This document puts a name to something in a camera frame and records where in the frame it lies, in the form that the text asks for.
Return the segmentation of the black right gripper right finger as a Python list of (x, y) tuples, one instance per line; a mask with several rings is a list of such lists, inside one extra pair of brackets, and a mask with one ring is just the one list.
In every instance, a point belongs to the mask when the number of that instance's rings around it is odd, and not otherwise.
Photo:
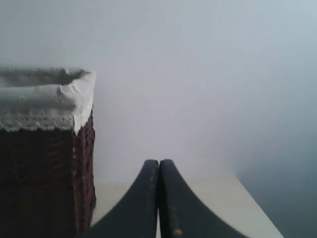
[(244, 238), (192, 191), (172, 160), (159, 163), (158, 212), (162, 238)]

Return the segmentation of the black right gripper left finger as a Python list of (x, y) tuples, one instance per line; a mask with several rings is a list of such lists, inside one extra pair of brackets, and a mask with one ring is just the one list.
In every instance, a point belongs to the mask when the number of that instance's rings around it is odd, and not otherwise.
[(83, 238), (154, 238), (157, 232), (159, 163), (146, 160), (117, 204)]

